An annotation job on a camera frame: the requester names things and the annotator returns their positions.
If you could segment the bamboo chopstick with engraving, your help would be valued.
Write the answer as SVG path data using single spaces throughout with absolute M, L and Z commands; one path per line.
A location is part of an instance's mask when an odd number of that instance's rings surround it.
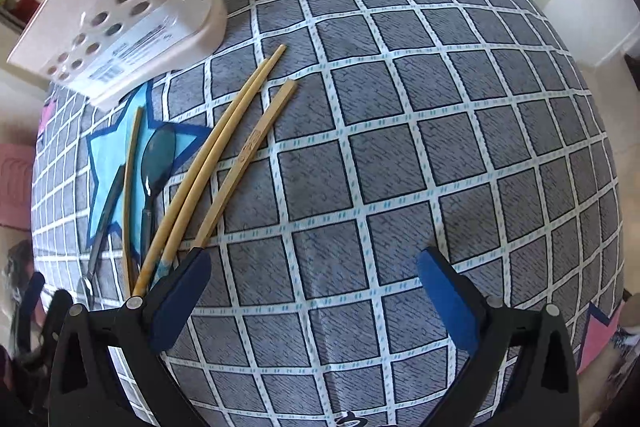
M 215 198 L 213 199 L 213 204 L 210 206 L 205 219 L 198 229 L 198 234 L 196 234 L 193 242 L 194 247 L 204 248 L 206 246 L 209 237 L 213 234 L 217 222 L 224 214 L 224 210 L 231 199 L 235 187 L 240 183 L 244 172 L 248 168 L 248 165 L 250 165 L 250 161 L 258 151 L 259 145 L 265 140 L 270 128 L 282 113 L 282 110 L 285 108 L 285 105 L 288 104 L 290 98 L 292 98 L 296 88 L 296 81 L 285 81 L 284 85 L 279 89 L 265 113 L 263 113 L 262 117 L 258 120 L 253 131 L 250 132 L 238 159 L 224 178 L 224 183 L 218 190 Z

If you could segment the grey metal knife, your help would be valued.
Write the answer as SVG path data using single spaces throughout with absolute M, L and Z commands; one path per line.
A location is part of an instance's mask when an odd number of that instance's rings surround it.
M 110 187 L 110 191 L 106 196 L 101 217 L 94 234 L 91 246 L 90 256 L 88 260 L 87 270 L 81 275 L 77 285 L 78 300 L 89 311 L 93 309 L 94 298 L 96 298 L 96 290 L 94 289 L 94 279 L 96 278 L 96 269 L 101 258 L 103 243 L 106 239 L 108 227 L 110 226 L 113 213 L 118 202 L 125 180 L 125 165 L 120 165 L 116 171 L 115 178 Z

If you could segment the pink bag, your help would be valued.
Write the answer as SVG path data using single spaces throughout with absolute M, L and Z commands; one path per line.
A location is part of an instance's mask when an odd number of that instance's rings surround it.
M 15 230 L 29 231 L 32 207 L 32 168 L 35 149 L 32 146 L 2 144 L 0 157 L 1 224 Z

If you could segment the bamboo chopstick blue patterned end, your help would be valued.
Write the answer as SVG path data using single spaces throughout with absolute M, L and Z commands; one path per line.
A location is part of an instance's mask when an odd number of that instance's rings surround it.
M 255 95 L 260 90 L 262 86 L 257 88 L 254 86 L 250 89 L 250 95 Z M 156 281 L 164 277 L 169 273 L 172 264 L 174 263 L 174 259 L 176 254 L 178 253 L 179 246 L 182 242 L 184 233 L 186 233 L 186 228 L 191 222 L 194 210 L 196 205 L 201 199 L 201 196 L 205 190 L 207 183 L 212 176 L 214 169 L 216 168 L 219 158 L 224 153 L 224 150 L 227 148 L 228 143 L 230 142 L 232 135 L 234 135 L 235 129 L 239 126 L 239 123 L 244 117 L 248 106 L 253 102 L 244 101 L 240 104 L 236 112 L 233 114 L 232 118 L 228 121 L 227 127 L 224 128 L 224 133 L 220 136 L 216 145 L 214 146 L 213 152 L 208 156 L 208 159 L 205 161 L 205 164 L 200 171 L 200 174 L 195 180 L 195 183 L 192 186 L 192 192 L 189 194 L 188 198 L 184 202 L 182 209 L 179 213 L 179 217 L 176 220 L 174 226 L 172 227 L 169 239 L 167 239 L 166 245 L 164 246 L 163 252 L 160 254 L 158 261 L 156 262 L 155 269 L 152 277 L 149 279 L 148 288 L 154 284 Z

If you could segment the thin curved bamboo chopstick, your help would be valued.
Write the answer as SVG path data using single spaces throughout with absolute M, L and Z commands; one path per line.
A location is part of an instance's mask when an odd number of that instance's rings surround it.
M 124 191 L 122 192 L 122 274 L 124 274 L 125 298 L 128 299 L 134 290 L 134 260 L 131 256 L 131 205 L 134 188 L 134 163 L 136 162 L 139 133 L 144 109 L 138 107 L 134 114 L 127 158 L 125 162 Z

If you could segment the grey checked star tablecloth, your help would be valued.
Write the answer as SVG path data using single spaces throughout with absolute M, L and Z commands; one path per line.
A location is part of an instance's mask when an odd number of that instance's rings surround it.
M 624 291 L 614 155 L 532 0 L 224 0 L 218 51 L 111 112 L 55 89 L 32 186 L 35 262 L 74 291 L 130 119 L 211 128 L 273 69 L 195 208 L 194 239 L 282 83 L 296 91 L 209 242 L 166 363 L 213 426 L 416 426 L 460 371 L 416 274 L 437 246 L 486 295 L 559 307 L 579 346 Z

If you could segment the white plastic utensil holder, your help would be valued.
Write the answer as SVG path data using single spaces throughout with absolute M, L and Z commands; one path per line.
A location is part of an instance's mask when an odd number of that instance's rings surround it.
M 8 61 L 107 110 L 216 51 L 227 17 L 224 0 L 43 0 Z

